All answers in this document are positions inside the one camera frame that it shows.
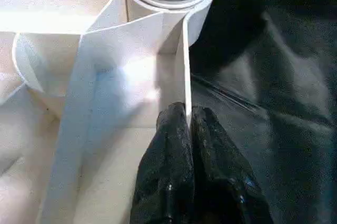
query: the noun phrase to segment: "black plastic bag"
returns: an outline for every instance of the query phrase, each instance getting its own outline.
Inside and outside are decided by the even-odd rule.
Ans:
[[[138,168],[130,224],[190,223],[194,168],[184,104],[161,112]]]
[[[138,168],[130,224],[272,223],[249,163],[209,109],[193,108],[192,132],[183,104],[160,113]]]
[[[337,0],[214,0],[190,49],[275,223],[337,223]]]
[[[193,107],[191,127],[196,218],[204,223],[273,223],[250,164],[213,112]]]

